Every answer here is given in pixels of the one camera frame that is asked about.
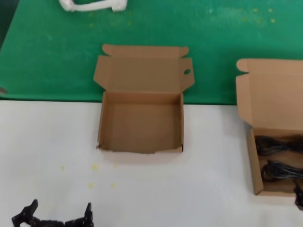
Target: box lid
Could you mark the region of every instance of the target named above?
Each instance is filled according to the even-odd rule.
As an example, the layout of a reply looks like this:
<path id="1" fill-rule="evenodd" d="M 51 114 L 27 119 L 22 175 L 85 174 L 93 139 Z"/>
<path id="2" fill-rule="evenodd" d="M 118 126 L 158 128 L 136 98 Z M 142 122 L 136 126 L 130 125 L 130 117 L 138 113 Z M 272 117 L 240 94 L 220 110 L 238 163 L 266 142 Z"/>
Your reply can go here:
<path id="1" fill-rule="evenodd" d="M 255 128 L 303 129 L 303 61 L 240 59 L 240 118 Z"/>
<path id="2" fill-rule="evenodd" d="M 102 47 L 94 80 L 108 91 L 182 92 L 195 83 L 187 47 Z"/>

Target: coiled black cable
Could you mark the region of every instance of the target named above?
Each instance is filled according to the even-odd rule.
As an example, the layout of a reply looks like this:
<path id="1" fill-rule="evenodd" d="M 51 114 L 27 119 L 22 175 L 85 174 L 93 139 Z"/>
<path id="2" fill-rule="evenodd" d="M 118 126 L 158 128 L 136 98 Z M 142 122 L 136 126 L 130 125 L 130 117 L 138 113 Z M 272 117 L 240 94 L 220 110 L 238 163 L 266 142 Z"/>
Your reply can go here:
<path id="1" fill-rule="evenodd" d="M 261 171 L 265 182 L 274 182 L 284 179 L 303 179 L 303 168 L 295 168 L 278 161 L 267 161 Z"/>
<path id="2" fill-rule="evenodd" d="M 256 137 L 257 153 L 260 156 L 268 156 L 283 151 L 293 151 L 303 154 L 303 137 L 293 137 L 292 140 L 283 142 L 268 136 Z"/>

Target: cardboard box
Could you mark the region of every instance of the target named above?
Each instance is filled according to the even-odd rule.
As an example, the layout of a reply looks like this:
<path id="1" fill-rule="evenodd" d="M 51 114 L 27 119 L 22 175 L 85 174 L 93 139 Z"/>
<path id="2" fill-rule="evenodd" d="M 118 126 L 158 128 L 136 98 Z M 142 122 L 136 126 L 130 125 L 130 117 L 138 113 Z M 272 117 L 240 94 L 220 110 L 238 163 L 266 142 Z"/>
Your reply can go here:
<path id="1" fill-rule="evenodd" d="M 187 47 L 102 47 L 94 80 L 106 92 L 99 148 L 143 154 L 183 151 L 183 94 L 195 83 Z"/>
<path id="2" fill-rule="evenodd" d="M 287 138 L 303 135 L 303 61 L 241 59 L 237 67 L 248 72 L 236 78 L 238 112 L 252 126 L 247 143 L 256 195 L 294 195 L 294 183 L 262 181 L 261 168 L 277 160 L 303 168 L 303 155 L 282 152 L 258 157 L 255 136 Z"/>

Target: white table surface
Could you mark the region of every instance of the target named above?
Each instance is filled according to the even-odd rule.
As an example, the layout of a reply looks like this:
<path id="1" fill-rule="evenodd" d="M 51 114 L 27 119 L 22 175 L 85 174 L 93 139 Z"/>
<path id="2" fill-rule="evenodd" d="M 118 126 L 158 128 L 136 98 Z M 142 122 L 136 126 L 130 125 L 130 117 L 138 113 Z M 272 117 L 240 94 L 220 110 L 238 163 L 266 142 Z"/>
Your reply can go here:
<path id="1" fill-rule="evenodd" d="M 253 195 L 235 106 L 185 105 L 184 152 L 154 155 L 95 149 L 100 109 L 0 101 L 1 226 L 34 198 L 62 221 L 92 202 L 96 227 L 303 226 L 293 197 Z"/>

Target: green mat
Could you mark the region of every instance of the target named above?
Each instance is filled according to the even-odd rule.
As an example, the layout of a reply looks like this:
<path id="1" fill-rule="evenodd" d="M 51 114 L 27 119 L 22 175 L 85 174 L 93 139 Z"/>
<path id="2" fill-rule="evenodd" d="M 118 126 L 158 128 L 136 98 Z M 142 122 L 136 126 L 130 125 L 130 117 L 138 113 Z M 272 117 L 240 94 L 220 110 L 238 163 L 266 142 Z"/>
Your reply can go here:
<path id="1" fill-rule="evenodd" d="M 302 21 L 302 0 L 129 0 L 119 13 L 21 0 L 0 52 L 0 86 L 6 99 L 100 102 L 92 78 L 102 44 L 188 46 L 196 84 L 185 103 L 233 105 L 236 61 L 302 59 Z"/>

